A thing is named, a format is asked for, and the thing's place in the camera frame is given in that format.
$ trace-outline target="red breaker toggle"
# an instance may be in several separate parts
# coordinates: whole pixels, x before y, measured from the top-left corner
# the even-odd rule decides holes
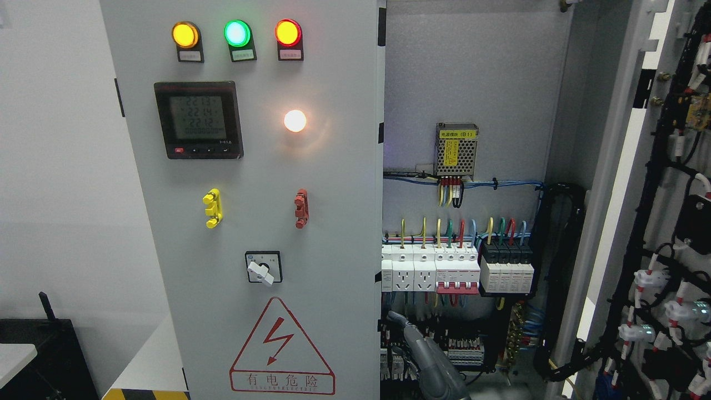
[[[476,283],[437,282],[437,293],[440,295],[478,295]]]
[[[296,204],[296,227],[302,229],[309,222],[309,198],[306,189],[299,189],[294,197],[294,204]]]

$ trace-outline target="power supply vent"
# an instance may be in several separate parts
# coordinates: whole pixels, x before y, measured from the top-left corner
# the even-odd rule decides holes
[[[474,175],[479,127],[475,124],[437,124],[438,177]]]

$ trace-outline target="switch knob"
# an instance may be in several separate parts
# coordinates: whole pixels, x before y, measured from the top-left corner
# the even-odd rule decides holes
[[[274,283],[274,276],[269,273],[269,267],[266,265],[260,265],[252,261],[249,266],[247,266],[247,270],[254,273],[257,280],[266,286],[272,286],[272,283]]]

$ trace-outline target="small component board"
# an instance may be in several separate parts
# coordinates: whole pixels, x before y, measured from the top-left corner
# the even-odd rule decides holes
[[[686,126],[693,130],[708,128],[711,120],[711,96],[692,96]]]
[[[679,220],[676,222],[676,237],[697,253],[711,253],[711,201],[695,194],[684,199]]]
[[[475,124],[437,124],[437,162],[434,174],[438,177],[474,175],[479,127]]]

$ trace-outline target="white wall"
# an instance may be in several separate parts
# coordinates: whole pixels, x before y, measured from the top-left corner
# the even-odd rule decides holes
[[[102,394],[168,313],[95,0],[0,0],[0,317],[71,318]]]

